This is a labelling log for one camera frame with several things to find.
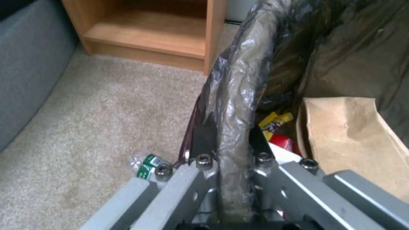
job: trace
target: wooden shelf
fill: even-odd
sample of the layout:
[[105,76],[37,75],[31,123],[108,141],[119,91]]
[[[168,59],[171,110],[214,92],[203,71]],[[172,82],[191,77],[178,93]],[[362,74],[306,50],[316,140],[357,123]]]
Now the wooden shelf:
[[127,5],[97,22],[84,37],[88,41],[204,59],[206,7],[185,5],[187,11],[178,9],[174,4],[160,4],[154,9],[153,5]]
[[226,0],[62,0],[88,54],[203,71],[217,55]]

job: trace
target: hex bolt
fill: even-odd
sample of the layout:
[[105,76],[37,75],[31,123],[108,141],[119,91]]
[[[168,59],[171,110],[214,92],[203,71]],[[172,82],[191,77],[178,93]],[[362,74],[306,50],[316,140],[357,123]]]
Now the hex bolt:
[[155,169],[155,176],[158,181],[168,181],[172,177],[173,169],[170,164],[160,164]]
[[206,171],[213,167],[213,159],[207,153],[200,154],[196,157],[196,167]]
[[258,166],[269,166],[273,162],[273,156],[266,152],[260,152],[256,155],[256,164]]
[[304,158],[300,161],[300,165],[313,175],[316,175],[319,170],[318,162],[313,159]]

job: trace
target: green bottle label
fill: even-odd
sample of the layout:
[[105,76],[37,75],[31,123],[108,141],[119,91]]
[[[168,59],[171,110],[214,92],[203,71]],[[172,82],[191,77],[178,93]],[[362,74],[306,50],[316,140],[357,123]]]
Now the green bottle label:
[[154,154],[147,155],[142,164],[139,166],[138,172],[136,173],[136,177],[148,180],[151,177],[151,175],[155,172],[155,168],[163,163],[169,164],[169,162],[163,160],[162,158]]

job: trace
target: brown paper bag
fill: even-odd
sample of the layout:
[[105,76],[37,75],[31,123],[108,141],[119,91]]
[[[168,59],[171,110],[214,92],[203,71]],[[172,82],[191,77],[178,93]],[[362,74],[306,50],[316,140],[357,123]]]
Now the brown paper bag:
[[305,98],[297,119],[304,157],[327,173],[351,169],[409,202],[409,150],[361,97]]

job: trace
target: gray sofa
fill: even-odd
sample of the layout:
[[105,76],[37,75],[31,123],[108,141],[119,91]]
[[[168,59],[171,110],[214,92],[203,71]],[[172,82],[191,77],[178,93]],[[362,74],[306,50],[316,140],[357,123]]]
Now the gray sofa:
[[0,22],[0,151],[44,103],[77,41],[59,0],[36,0]]

